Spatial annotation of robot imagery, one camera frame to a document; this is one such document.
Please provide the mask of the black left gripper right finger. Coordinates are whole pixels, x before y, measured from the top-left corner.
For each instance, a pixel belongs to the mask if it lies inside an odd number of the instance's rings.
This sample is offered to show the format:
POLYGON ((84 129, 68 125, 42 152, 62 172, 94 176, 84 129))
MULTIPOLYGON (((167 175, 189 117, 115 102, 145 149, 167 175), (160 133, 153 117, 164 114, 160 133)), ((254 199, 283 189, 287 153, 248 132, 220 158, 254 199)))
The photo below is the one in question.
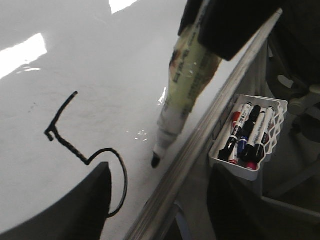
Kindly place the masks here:
POLYGON ((281 0, 210 0, 198 41, 230 61, 282 5, 281 0))

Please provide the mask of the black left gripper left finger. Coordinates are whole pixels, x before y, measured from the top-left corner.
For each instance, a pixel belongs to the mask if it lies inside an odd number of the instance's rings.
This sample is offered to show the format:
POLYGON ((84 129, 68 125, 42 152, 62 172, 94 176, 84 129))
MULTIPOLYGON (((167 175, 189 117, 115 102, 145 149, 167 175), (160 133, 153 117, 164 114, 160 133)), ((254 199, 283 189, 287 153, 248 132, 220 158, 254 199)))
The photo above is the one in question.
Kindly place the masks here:
POLYGON ((2 233, 2 240, 98 240, 112 196, 111 171, 100 163, 80 184, 32 219, 2 233))

